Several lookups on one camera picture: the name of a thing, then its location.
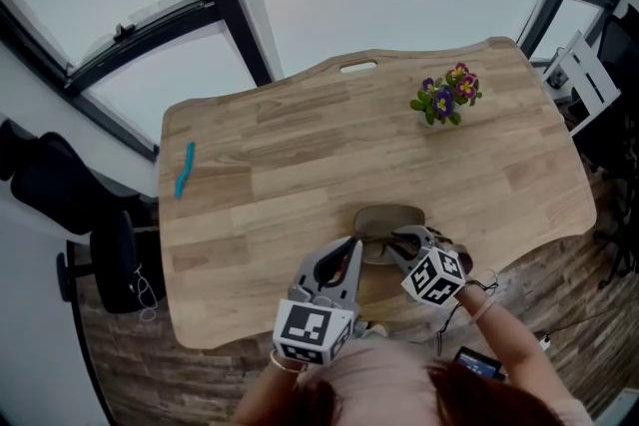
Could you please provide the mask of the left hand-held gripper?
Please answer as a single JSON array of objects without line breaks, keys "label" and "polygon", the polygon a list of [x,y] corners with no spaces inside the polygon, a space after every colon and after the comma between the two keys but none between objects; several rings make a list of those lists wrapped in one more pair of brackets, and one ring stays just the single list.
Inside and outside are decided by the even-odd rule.
[{"label": "left hand-held gripper", "polygon": [[[286,299],[280,301],[273,332],[279,356],[312,365],[330,365],[353,334],[360,307],[355,302],[363,244],[338,238],[309,254]],[[331,289],[334,298],[311,290]]]}]

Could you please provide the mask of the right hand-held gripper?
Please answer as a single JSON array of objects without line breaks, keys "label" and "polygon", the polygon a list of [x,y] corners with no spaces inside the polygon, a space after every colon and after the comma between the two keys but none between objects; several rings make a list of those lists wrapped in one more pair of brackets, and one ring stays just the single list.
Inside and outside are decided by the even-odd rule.
[{"label": "right hand-held gripper", "polygon": [[444,307],[465,286],[459,253],[435,246],[435,236],[424,225],[406,225],[391,232],[409,243],[391,242],[386,252],[402,273],[406,294],[416,302]]}]

